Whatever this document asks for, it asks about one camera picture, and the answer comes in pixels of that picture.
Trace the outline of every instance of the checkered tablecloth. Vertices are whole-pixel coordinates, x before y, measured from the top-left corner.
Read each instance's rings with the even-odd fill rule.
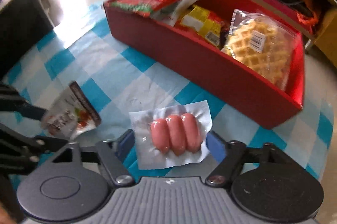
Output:
[[[265,130],[225,101],[116,40],[98,5],[91,6],[89,14],[78,21],[56,27],[3,81],[33,105],[44,108],[49,108],[71,81],[77,81],[102,117],[97,129],[78,137],[83,146],[120,136],[130,128],[129,112],[206,99],[213,130],[225,140],[239,140],[250,147],[273,142],[319,179],[333,132],[332,107],[308,79],[303,111],[273,130]],[[39,121],[18,113],[1,113],[0,122],[26,136],[41,133]],[[202,163],[173,167],[161,175],[205,177],[217,164],[208,156]]]

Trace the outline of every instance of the tiled floor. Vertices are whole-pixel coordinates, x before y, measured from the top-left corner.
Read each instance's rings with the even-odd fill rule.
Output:
[[[61,21],[82,16],[87,6],[103,0],[52,0],[50,15],[57,25]],[[305,56],[306,79],[317,83],[317,91],[334,106],[337,112],[337,70],[318,49]],[[325,190],[324,204],[317,219],[322,224],[337,223],[337,126],[331,142],[326,171],[322,179]]]

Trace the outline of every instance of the pink sausage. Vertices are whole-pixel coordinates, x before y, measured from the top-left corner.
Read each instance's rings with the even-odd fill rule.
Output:
[[[151,124],[153,145],[161,152],[167,153],[170,149],[170,132],[166,120],[159,118]]]
[[[186,133],[186,149],[192,153],[200,150],[203,141],[198,129],[197,120],[194,115],[185,113],[181,116]]]
[[[169,125],[171,150],[176,156],[182,155],[186,149],[186,135],[181,117],[170,115],[166,121]]]

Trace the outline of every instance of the barcode label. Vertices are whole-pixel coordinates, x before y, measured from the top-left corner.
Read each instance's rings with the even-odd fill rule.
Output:
[[[205,38],[214,46],[217,47],[219,45],[220,38],[211,31],[209,31],[207,35],[205,35]]]
[[[263,51],[265,45],[266,36],[258,31],[252,32],[252,38],[250,40],[250,47],[259,53]]]

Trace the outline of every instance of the gray gripper base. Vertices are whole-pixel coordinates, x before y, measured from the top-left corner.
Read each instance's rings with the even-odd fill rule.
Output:
[[[36,224],[27,220],[24,224]],[[240,210],[224,189],[204,185],[199,177],[143,177],[117,189],[100,211],[78,224],[263,224]],[[313,219],[302,224],[314,224]]]

